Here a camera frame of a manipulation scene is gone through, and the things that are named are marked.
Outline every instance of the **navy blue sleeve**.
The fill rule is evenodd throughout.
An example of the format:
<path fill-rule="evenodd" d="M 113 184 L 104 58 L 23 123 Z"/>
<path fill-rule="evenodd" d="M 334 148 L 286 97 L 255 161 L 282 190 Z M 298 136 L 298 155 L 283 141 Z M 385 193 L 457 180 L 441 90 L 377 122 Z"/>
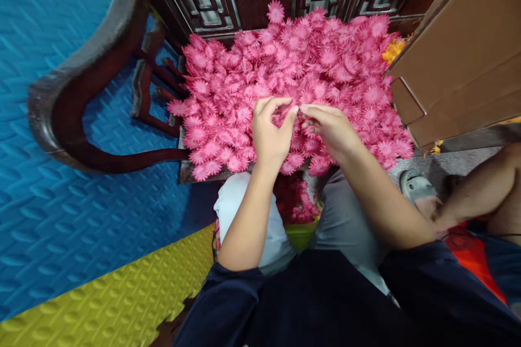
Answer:
<path fill-rule="evenodd" d="M 242 347 L 264 280 L 258 268 L 237 273 L 214 264 L 173 346 Z"/>
<path fill-rule="evenodd" d="M 518 318 L 439 240 L 390 253 L 380 273 L 403 311 L 426 327 L 495 342 L 521 338 Z"/>

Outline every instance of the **hand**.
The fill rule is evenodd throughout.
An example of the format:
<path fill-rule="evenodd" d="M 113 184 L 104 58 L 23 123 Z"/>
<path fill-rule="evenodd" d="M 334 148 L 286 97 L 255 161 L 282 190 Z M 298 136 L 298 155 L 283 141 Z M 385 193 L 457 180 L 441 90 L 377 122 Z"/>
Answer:
<path fill-rule="evenodd" d="M 271 116 L 278 107 L 288 105 L 291 101 L 292 98 L 259 99 L 253 110 L 252 132 L 257 165 L 273 168 L 275 173 L 280 170 L 288 155 L 298 106 L 288 112 L 281 128 L 271 122 Z"/>
<path fill-rule="evenodd" d="M 338 108 L 302 105 L 300 111 L 309 117 L 302 124 L 302 128 L 312 126 L 309 131 L 322 138 L 327 151 L 338 163 L 341 163 L 346 153 L 359 146 L 364 147 L 351 122 Z"/>

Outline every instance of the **floor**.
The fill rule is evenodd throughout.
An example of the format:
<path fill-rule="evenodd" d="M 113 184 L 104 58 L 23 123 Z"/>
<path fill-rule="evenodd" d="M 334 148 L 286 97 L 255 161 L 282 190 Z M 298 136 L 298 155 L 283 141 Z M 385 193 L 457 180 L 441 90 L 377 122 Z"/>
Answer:
<path fill-rule="evenodd" d="M 458 152 L 447 152 L 440 155 L 428 155 L 423 157 L 413 157 L 407 160 L 398 160 L 398 164 L 389 172 L 389 176 L 396 186 L 399 187 L 400 175 L 405 170 L 417 170 L 431 181 L 438 191 L 442 200 L 446 194 L 443 188 L 443 178 L 447 175 L 467 175 L 476 166 L 494 156 L 501 147 L 487 147 L 481 149 L 471 149 Z M 315 188 L 318 180 L 310 177 L 306 172 L 305 180 L 308 182 L 308 193 L 311 199 L 314 198 Z"/>

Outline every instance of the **gray pants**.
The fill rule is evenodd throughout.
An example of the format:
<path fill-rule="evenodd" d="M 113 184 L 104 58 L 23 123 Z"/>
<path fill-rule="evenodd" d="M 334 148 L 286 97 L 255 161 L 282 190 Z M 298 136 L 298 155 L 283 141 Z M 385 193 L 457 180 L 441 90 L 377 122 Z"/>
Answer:
<path fill-rule="evenodd" d="M 222 242 L 239 209 L 250 177 L 247 172 L 235 174 L 219 190 L 214 210 L 219 217 Z M 340 170 L 326 184 L 323 197 L 324 210 L 308 248 L 339 250 L 361 274 L 387 295 L 389 289 L 378 272 L 378 265 L 386 249 L 373 234 L 353 190 Z M 260 270 L 265 275 L 276 274 L 284 270 L 295 256 L 297 252 L 285 233 L 273 196 Z"/>

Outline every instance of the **forearm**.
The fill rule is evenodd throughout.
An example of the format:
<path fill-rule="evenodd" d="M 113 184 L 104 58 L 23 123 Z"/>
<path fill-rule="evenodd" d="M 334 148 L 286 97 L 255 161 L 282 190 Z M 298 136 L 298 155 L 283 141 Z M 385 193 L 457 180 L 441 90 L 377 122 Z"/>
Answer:
<path fill-rule="evenodd" d="M 251 179 L 221 245 L 218 262 L 231 271 L 258 267 L 261 260 L 277 171 L 256 164 Z"/>
<path fill-rule="evenodd" d="M 339 164 L 374 232 L 387 245 L 407 249 L 436 239 L 422 215 L 361 142 L 346 151 Z"/>

